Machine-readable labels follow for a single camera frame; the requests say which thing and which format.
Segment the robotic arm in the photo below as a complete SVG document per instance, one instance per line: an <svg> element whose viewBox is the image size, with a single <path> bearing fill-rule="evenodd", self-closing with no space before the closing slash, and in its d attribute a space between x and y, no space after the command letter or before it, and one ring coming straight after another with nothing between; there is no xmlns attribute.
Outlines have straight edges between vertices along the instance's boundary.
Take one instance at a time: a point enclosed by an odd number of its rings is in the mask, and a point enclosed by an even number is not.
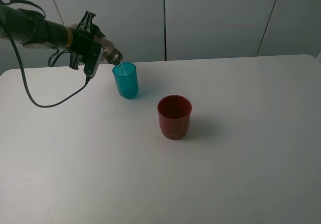
<svg viewBox="0 0 321 224"><path fill-rule="evenodd" d="M45 20L46 15L43 10L44 14L42 15L37 11L15 10L8 7L8 5L15 3L29 4L40 10L42 8L25 0L11 0L7 4L0 0L0 39L9 39L12 42L22 71L27 95L35 105L52 107L61 104L87 85L89 80L95 76L100 62L113 65L119 65L122 62L122 54L110 41L104 38L105 35L101 33L99 27L92 23L95 14L86 11L80 23L72 28ZM55 49L56 53L48 60L50 67L55 65L62 54L69 53L70 68L78 69L80 62L85 64L85 86L57 104L48 106L37 104L29 93L22 61L13 41L21 43L26 48Z"/></svg>

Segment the black cable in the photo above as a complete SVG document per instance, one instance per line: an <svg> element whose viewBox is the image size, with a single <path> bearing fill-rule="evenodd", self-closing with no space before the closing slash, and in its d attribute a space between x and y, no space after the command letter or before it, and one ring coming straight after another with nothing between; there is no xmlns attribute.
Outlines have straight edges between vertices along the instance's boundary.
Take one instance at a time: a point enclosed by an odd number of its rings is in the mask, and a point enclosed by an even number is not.
<svg viewBox="0 0 321 224"><path fill-rule="evenodd" d="M72 95L70 95L69 97L65 98L64 100L62 100L62 101L60 101L60 102L58 102L58 103L56 103L56 104L52 104L52 105L40 105L40 104L37 104L37 103L34 101L34 99L32 98L32 96L31 96L31 94L30 94L30 92L29 92L28 85L27 85L27 80L26 80L26 75L25 75L25 70L24 70L24 66L23 66L23 64L22 64L22 60L21 60L19 51L18 51L18 49L17 49L16 43L15 43L15 41L13 40L13 38L12 38L9 30L7 29L7 27L6 27L6 26L4 25L4 23L2 22L1 18L0 18L0 25L4 28L6 34L8 35L8 37L9 37L9 39L10 39L10 42L11 42L13 48L14 48L14 51L15 51L15 54L16 54L16 57L17 57L17 60L18 60L18 63L19 63L19 67L20 67L20 71L21 71L21 75L22 75L22 80L23 80L23 82L24 82L24 87L25 87L26 93L27 93L30 101L31 101L35 106L37 106L37 107L43 107L43 108L58 106L58 105L62 104L63 102L67 101L68 99L70 99L71 97L75 96L77 93L79 93L81 90L83 90L83 89L87 86L87 84L88 84L88 82L89 82L89 80L90 80L90 77L86 77L85 85L84 85L81 89L79 89L78 91L74 92Z"/></svg>

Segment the red plastic cup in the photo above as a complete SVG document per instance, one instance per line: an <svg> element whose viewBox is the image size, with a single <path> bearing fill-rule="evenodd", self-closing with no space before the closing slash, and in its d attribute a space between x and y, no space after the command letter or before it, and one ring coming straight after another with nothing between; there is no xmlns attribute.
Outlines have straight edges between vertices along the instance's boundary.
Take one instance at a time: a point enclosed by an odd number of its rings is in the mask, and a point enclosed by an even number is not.
<svg viewBox="0 0 321 224"><path fill-rule="evenodd" d="M159 126L165 137L179 140L190 125L191 103L179 95L164 97L157 105Z"/></svg>

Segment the white table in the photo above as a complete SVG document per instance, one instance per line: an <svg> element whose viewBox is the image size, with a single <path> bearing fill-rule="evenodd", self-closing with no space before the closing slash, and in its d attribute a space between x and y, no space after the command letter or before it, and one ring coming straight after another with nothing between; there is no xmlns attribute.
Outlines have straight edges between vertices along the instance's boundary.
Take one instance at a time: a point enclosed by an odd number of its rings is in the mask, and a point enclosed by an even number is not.
<svg viewBox="0 0 321 224"><path fill-rule="evenodd" d="M101 65L61 106L32 105L19 70L0 77L1 224L321 222L321 64L307 55L137 63L137 99ZM83 72L28 69L38 103ZM166 139L156 106L192 105Z"/></svg>

